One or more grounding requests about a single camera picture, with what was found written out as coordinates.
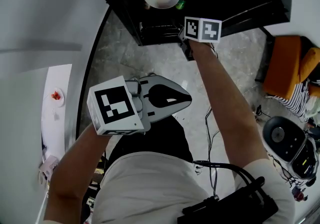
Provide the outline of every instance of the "person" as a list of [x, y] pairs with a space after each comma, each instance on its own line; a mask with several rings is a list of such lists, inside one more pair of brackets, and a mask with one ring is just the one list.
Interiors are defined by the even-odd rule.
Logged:
[[[229, 162], [254, 178], [263, 176], [262, 189], [278, 206], [264, 223], [293, 223], [294, 198], [268, 159], [248, 103], [210, 46], [189, 42]], [[109, 139], [90, 125], [64, 155], [52, 175], [45, 224], [81, 222], [83, 197]], [[197, 184], [192, 161], [184, 129], [172, 116], [153, 123], [145, 135], [123, 136], [110, 155], [92, 223], [177, 223], [182, 209], [212, 196]], [[235, 175], [236, 189], [244, 186]]]

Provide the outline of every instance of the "orange chair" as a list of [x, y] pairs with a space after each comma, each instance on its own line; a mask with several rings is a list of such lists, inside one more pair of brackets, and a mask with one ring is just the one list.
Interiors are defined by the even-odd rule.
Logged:
[[[295, 85], [302, 83], [320, 61], [320, 49], [310, 48], [301, 59], [300, 36], [275, 38], [272, 57], [263, 83], [265, 92], [286, 100], [293, 95]], [[310, 95], [320, 95], [320, 87], [310, 85]]]

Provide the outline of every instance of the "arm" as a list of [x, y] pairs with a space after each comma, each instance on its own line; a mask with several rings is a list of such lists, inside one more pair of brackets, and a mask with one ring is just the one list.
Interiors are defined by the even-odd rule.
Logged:
[[79, 224], [83, 197], [110, 136], [89, 125], [54, 169], [44, 220]]
[[268, 159], [255, 117], [211, 48], [189, 41], [216, 123], [231, 164], [245, 167], [258, 159]]

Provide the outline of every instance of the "food on plate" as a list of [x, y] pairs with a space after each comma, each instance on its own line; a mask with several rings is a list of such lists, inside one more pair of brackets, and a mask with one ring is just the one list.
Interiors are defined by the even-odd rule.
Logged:
[[61, 96], [59, 95], [59, 93], [57, 91], [54, 91], [54, 93], [51, 94], [51, 98], [58, 101], [58, 100], [60, 100]]

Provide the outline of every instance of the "striped cloth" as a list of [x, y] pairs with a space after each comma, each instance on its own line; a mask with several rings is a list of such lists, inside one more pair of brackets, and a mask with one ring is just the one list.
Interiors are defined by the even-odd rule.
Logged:
[[309, 80], [307, 79], [304, 82], [296, 84], [291, 99], [284, 99], [270, 94], [268, 94], [266, 97], [276, 99], [285, 105], [292, 113], [298, 116], [301, 122], [306, 123], [309, 120], [309, 118], [305, 116], [306, 104], [310, 97], [308, 83]]

